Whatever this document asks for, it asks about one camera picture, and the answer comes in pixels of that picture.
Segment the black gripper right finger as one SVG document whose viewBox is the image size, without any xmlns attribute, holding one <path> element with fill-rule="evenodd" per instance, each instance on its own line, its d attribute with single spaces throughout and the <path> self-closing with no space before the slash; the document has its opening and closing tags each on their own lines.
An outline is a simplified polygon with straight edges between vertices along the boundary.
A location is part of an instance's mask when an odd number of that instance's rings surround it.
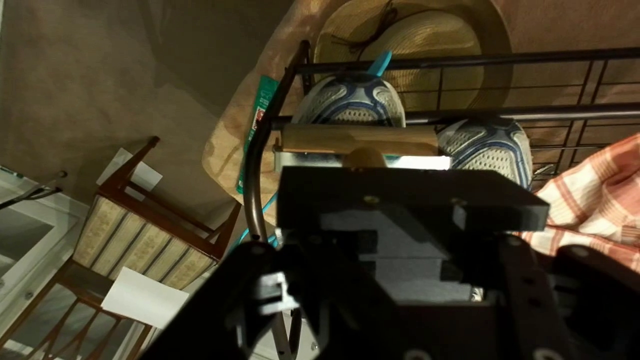
<svg viewBox="0 0 640 360">
<path fill-rule="evenodd" d="M 499 251 L 520 360 L 640 360 L 640 277 L 589 247 Z"/>
</svg>

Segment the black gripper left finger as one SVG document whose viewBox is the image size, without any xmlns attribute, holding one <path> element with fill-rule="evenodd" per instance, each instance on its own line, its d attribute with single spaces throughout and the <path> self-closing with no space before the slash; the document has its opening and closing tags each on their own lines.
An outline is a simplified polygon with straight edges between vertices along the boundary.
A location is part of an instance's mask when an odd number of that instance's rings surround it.
<svg viewBox="0 0 640 360">
<path fill-rule="evenodd" d="M 314 260 L 308 242 L 281 251 L 265 242 L 235 249 L 190 296 L 140 360 L 249 360 L 260 339 L 293 310 L 314 320 Z"/>
</svg>

